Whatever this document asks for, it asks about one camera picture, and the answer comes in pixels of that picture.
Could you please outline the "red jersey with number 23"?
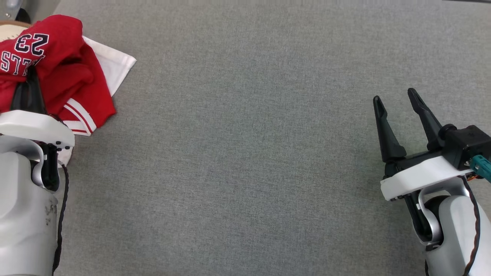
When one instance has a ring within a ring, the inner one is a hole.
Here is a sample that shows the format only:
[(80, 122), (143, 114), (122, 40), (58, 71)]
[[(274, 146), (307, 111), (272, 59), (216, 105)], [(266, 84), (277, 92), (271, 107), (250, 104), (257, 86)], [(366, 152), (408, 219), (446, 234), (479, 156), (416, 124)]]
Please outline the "red jersey with number 23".
[(0, 112), (10, 110), (14, 89), (26, 81), (30, 67), (36, 68), (41, 84), (83, 44), (81, 21), (64, 15), (38, 21), (17, 38), (0, 42)]

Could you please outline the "white garment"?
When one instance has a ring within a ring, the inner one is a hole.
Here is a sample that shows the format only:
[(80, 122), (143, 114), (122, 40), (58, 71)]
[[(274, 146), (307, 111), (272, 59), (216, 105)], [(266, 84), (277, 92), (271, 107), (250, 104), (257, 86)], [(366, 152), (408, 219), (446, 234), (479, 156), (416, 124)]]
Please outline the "white garment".
[(84, 36), (83, 38), (96, 54), (97, 60), (104, 72), (109, 93), (113, 97), (137, 60), (129, 54), (96, 42), (88, 37)]

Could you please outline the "beige round laundry basket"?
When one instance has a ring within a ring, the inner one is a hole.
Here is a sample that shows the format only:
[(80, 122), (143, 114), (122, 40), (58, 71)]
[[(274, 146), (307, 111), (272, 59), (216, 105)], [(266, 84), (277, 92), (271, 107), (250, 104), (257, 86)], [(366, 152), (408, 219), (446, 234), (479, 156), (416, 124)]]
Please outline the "beige round laundry basket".
[(17, 38), (30, 26), (31, 24), (22, 21), (0, 20), (0, 42)]

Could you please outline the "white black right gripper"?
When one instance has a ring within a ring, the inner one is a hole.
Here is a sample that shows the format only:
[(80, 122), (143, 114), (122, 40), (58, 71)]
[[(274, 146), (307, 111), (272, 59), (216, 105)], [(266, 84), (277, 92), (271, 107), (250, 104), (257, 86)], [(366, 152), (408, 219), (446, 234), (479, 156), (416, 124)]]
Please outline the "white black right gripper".
[(379, 96), (373, 98), (379, 148), (382, 161), (385, 163), (381, 191), (387, 201), (394, 201), (401, 196), (442, 183), (453, 177), (473, 173), (468, 166), (464, 166), (462, 170), (455, 168), (442, 156), (442, 152), (438, 150), (444, 146), (438, 134), (442, 124), (415, 89), (408, 89), (407, 95), (414, 112), (420, 117), (429, 150), (410, 156), (406, 156), (405, 148), (399, 144), (388, 123), (387, 110), (382, 100)]

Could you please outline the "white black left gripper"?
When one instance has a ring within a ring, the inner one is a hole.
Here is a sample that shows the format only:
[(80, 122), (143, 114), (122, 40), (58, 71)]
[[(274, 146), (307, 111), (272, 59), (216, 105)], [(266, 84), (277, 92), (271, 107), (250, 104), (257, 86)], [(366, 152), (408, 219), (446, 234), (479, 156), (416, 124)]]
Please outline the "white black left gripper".
[(35, 67), (28, 70), (28, 83), (14, 89), (11, 110), (0, 114), (0, 133), (28, 140), (74, 147), (75, 135), (65, 124), (47, 115), (39, 77)]

